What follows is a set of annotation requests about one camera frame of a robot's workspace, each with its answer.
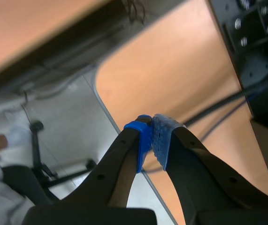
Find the person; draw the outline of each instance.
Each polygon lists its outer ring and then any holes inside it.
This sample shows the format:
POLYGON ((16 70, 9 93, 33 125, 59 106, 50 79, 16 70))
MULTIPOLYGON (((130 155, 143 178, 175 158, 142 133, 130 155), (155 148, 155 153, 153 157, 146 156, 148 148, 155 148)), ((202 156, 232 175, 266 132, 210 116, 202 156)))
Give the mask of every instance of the person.
MULTIPOLYGON (((28 144, 30 141, 29 128, 16 125, 7 134, 0 135, 0 150, 28 144)), ((4 180, 5 174, 0 167, 0 225, 20 225, 28 209, 34 204, 27 196, 13 190, 4 180)))

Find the table surface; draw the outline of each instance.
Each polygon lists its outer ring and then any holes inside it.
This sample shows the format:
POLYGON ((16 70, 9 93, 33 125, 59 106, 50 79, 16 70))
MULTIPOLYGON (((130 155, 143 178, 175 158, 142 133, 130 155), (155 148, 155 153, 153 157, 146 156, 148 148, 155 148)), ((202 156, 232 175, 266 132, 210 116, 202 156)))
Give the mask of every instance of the table surface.
MULTIPOLYGON (((0 70, 108 0, 0 0, 0 70)), ((96 88, 120 129, 140 114, 183 121, 240 88, 205 0, 183 3, 111 55, 96 88)), ((201 136, 235 104, 191 127, 201 136)), ((245 105, 205 141, 216 156, 268 194, 268 171, 245 105)), ((157 167, 149 155, 145 169, 157 167)), ((184 217, 165 172, 150 178, 179 224, 184 217)))
MULTIPOLYGON (((166 114, 184 121, 240 89, 233 65, 205 0, 190 0, 126 45, 101 65, 96 90, 120 129, 138 115, 166 114)), ((201 137, 236 101, 190 130, 201 137)), ((247 105, 223 122, 204 142, 268 195, 268 171, 254 136, 247 105)), ((149 154, 145 169, 158 166, 149 154)), ((180 202, 165 172, 149 175, 179 224, 180 202)))
POLYGON ((0 70, 108 0, 0 0, 0 70))

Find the cable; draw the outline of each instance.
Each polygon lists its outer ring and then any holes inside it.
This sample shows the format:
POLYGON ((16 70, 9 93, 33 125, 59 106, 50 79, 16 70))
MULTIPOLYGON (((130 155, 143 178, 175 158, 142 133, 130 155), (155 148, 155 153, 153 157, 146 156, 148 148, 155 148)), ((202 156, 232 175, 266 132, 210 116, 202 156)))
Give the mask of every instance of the cable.
POLYGON ((30 122, 30 124, 31 124, 31 119, 30 119, 30 116, 29 116, 29 114, 28 114, 28 112, 27 112, 25 106, 24 106, 24 105, 21 105, 21 107, 22 107, 23 110, 25 111, 26 117, 27 117, 27 119, 29 120, 29 122, 30 122))
MULTIPOLYGON (((230 117, 234 112, 236 112, 240 107, 242 107, 245 103, 247 103, 246 100, 242 101, 239 103, 237 106, 235 106, 231 111, 229 111, 227 114, 225 114, 223 117, 221 117, 199 140, 201 142, 204 142, 208 136, 215 130, 217 129, 228 117, 230 117)), ((163 168, 160 166, 156 169, 153 170, 142 170, 143 173, 157 173, 162 171, 163 168)))
POLYGON ((260 92, 264 89, 268 88, 268 79, 256 83, 250 87, 247 87, 241 91, 238 91, 224 99, 222 99, 221 101, 211 105, 210 107, 206 108, 205 110, 199 112, 197 115, 193 116, 192 118, 190 118, 189 120, 187 120, 186 122, 184 122, 184 124, 189 127, 192 124, 194 124, 195 122, 199 121, 200 119, 204 118, 205 116, 209 115, 210 113, 214 112, 215 110, 225 106, 226 104, 233 102, 241 97, 246 97, 249 96, 251 94, 254 94, 256 92, 260 92))

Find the chair wheel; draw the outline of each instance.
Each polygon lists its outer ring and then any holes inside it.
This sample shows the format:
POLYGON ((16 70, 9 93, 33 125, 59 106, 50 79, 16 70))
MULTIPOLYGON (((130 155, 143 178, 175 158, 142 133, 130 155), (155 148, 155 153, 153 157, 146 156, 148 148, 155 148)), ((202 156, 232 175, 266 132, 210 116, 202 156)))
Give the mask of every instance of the chair wheel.
POLYGON ((92 170, 92 169, 94 169, 95 167, 96 167, 96 163, 95 163, 95 161, 92 160, 92 159, 89 159, 88 162, 87 162, 87 164, 86 164, 86 168, 87 168, 87 170, 92 170))
POLYGON ((43 129, 44 129, 44 125, 41 121, 33 122, 30 125, 30 130, 32 133, 38 133, 40 130, 43 130, 43 129))

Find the blue rubber pad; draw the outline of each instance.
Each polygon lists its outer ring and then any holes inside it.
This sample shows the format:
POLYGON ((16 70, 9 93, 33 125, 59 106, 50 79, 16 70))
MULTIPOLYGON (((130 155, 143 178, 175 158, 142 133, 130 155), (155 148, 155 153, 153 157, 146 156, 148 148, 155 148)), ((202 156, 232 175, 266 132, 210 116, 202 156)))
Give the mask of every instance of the blue rubber pad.
POLYGON ((166 170, 171 133, 175 128, 184 127, 184 125, 163 114, 156 114, 153 117, 153 127, 153 152, 163 169, 166 170))

